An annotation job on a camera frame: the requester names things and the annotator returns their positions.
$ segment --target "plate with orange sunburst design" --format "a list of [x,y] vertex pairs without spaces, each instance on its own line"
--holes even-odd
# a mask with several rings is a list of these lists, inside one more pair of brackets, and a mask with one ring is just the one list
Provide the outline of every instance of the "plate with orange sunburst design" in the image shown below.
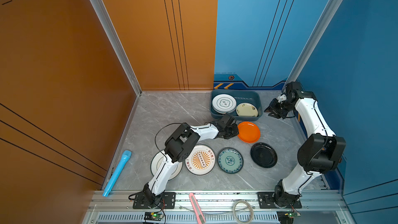
[[216,164],[214,151],[205,145],[196,145],[185,159],[185,167],[194,175],[206,175]]

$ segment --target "orange plate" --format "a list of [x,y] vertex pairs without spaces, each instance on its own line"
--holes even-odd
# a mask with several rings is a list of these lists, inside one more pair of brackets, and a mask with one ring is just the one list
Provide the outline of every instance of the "orange plate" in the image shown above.
[[246,143],[254,143],[260,139],[260,129],[253,123],[245,121],[238,125],[238,138]]

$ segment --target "white robotic arm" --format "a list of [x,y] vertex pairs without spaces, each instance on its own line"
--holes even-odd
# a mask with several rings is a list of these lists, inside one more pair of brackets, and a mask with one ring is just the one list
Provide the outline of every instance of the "white robotic arm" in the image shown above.
[[[286,85],[286,93],[273,99],[265,110],[269,116],[285,119],[287,114],[296,110],[306,128],[308,139],[297,153],[298,164],[289,176],[280,180],[271,199],[276,207],[293,205],[301,196],[301,190],[314,178],[329,170],[334,170],[340,161],[346,146],[344,138],[336,137],[326,124],[319,111],[313,92],[303,91],[300,83]],[[181,124],[165,142],[165,157],[155,176],[144,186],[144,200],[149,207],[156,207],[162,192],[177,165],[192,152],[198,141],[225,138],[238,134],[234,117],[225,114],[220,120],[203,126]]]
[[233,121],[233,116],[225,114],[218,121],[202,126],[189,126],[187,123],[182,123],[166,140],[165,157],[155,176],[142,190],[147,205],[156,207],[159,204],[160,194],[166,189],[170,176],[177,165],[190,155],[197,142],[206,139],[235,137],[238,134],[238,127]]
[[298,150],[296,167],[275,187],[273,200],[278,207],[293,205],[313,179],[334,170],[346,146],[344,138],[336,137],[326,123],[314,93],[304,91],[299,82],[287,84],[286,93],[273,99],[265,112],[285,119],[292,110],[299,113],[308,139]]
[[[196,132],[199,135],[197,142],[216,138],[218,134],[217,127],[211,123],[197,127],[190,126],[190,128],[193,132]],[[166,155],[166,157],[163,158],[163,161],[160,164],[155,176],[148,182],[148,186],[153,194],[160,195],[166,189],[167,181],[176,170],[176,167],[179,163],[181,162],[176,161],[173,163],[172,158],[169,155]]]

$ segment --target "stack of plates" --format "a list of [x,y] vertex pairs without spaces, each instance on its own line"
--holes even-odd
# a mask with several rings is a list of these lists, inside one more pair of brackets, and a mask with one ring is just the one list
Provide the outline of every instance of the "stack of plates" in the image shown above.
[[236,109],[236,100],[231,95],[220,94],[213,98],[212,106],[218,113],[231,113]]

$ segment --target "plate rim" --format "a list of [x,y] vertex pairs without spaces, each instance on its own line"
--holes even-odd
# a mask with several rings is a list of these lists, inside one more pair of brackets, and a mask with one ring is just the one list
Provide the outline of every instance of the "plate rim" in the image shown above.
[[259,135],[258,139],[257,139],[256,141],[254,141],[254,142],[246,142],[246,141],[242,140],[242,139],[239,137],[239,134],[237,135],[237,137],[238,137],[242,142],[245,142],[245,143],[247,143],[247,144],[256,143],[256,142],[259,141],[260,138],[261,138],[261,131],[260,131],[260,128],[259,128],[255,123],[253,123],[253,122],[251,122],[251,121],[242,121],[241,123],[238,124],[238,130],[239,130],[239,125],[242,124],[242,123],[246,123],[246,122],[249,122],[249,123],[253,124],[255,127],[257,127],[257,129],[258,129],[259,132],[260,132],[260,135]]
[[255,105],[249,103],[249,102],[242,102],[242,103],[240,103],[239,105],[236,105],[236,114],[237,114],[238,116],[240,116],[239,113],[238,113],[238,107],[239,107],[240,105],[242,105],[242,104],[249,104],[249,105],[253,106],[253,107],[256,109],[256,111],[257,111],[257,116],[258,116],[258,109],[257,109],[257,107],[256,107]]
[[227,95],[227,96],[229,96],[229,97],[232,98],[233,102],[235,102],[235,103],[234,103],[235,106],[232,107],[233,110],[228,110],[228,111],[226,111],[226,112],[229,112],[229,111],[232,111],[232,112],[233,112],[233,111],[235,111],[236,106],[237,106],[236,99],[235,99],[235,97],[233,97],[232,95],[229,95],[229,94],[226,94],[226,93],[221,93],[221,94],[219,94],[219,95],[216,95],[216,96],[211,100],[211,105],[212,105],[212,107],[213,107],[214,109],[216,109],[216,108],[214,107],[214,105],[217,106],[217,104],[214,104],[214,100],[215,100],[216,98],[220,97],[220,95]]
[[[274,163],[271,167],[263,167],[263,166],[260,166],[260,165],[259,165],[258,163],[256,163],[256,162],[254,161],[254,159],[253,159],[253,156],[252,156],[253,148],[254,148],[255,146],[262,146],[263,144],[265,144],[265,145],[267,145],[268,147],[270,147],[270,148],[271,148],[271,151],[273,151],[273,152],[275,153],[275,157],[276,157],[275,163]],[[276,163],[278,162],[278,154],[276,153],[276,150],[275,150],[272,146],[270,146],[269,144],[264,143],[264,142],[259,142],[259,143],[256,143],[256,144],[254,144],[254,145],[251,146],[251,149],[250,149],[250,157],[251,157],[251,160],[252,160],[257,166],[259,166],[259,167],[261,167],[261,168],[265,168],[265,169],[270,169],[270,168],[274,167],[274,166],[276,165]]]
[[[207,146],[207,145],[205,145],[205,144],[197,144],[197,145],[194,146],[194,148],[195,148],[196,146],[206,146],[206,147],[208,147],[209,149],[211,149],[211,150],[213,151],[213,153],[214,153],[214,150],[213,150],[211,147],[209,147],[209,146]],[[187,168],[186,159],[184,160],[184,164],[185,164],[185,168],[187,169],[187,171],[189,171],[191,174],[196,175],[196,176],[199,176],[199,177],[200,177],[200,176],[203,176],[203,175],[209,174],[209,173],[214,169],[214,167],[216,167],[216,164],[214,164],[213,168],[211,168],[211,170],[210,170],[209,172],[207,172],[206,174],[203,174],[203,175],[198,175],[198,174],[195,174],[195,173],[191,172],[191,171]]]
[[[153,156],[153,158],[152,158],[152,160],[151,160],[151,162],[150,162],[150,168],[149,168],[149,170],[150,170],[150,173],[152,174],[152,177],[154,177],[155,175],[152,173],[152,162],[153,162],[153,159],[155,159],[155,157],[159,154],[159,153],[161,153],[161,152],[164,152],[164,150],[162,150],[162,151],[160,151],[160,152],[157,152],[154,156]],[[171,181],[171,180],[173,180],[174,178],[176,178],[180,173],[181,173],[181,171],[182,171],[182,166],[181,166],[181,170],[178,172],[178,174],[175,176],[175,177],[173,177],[172,179],[168,179],[167,181]]]
[[[222,152],[223,150],[226,150],[226,149],[233,149],[233,150],[237,151],[237,152],[239,153],[239,155],[241,156],[241,158],[242,158],[242,166],[240,167],[240,169],[239,169],[237,172],[234,172],[234,173],[226,172],[225,170],[222,169],[220,163],[218,162],[218,157],[220,156],[221,152]],[[241,153],[240,151],[238,151],[237,149],[233,148],[233,147],[225,147],[225,148],[222,148],[222,149],[218,152],[218,154],[217,154],[217,164],[218,164],[218,166],[220,167],[220,169],[221,169],[223,172],[225,172],[225,173],[228,173],[228,174],[236,174],[236,173],[240,172],[240,171],[243,169],[244,163],[245,163],[245,161],[244,161],[244,159],[243,159],[242,153]]]

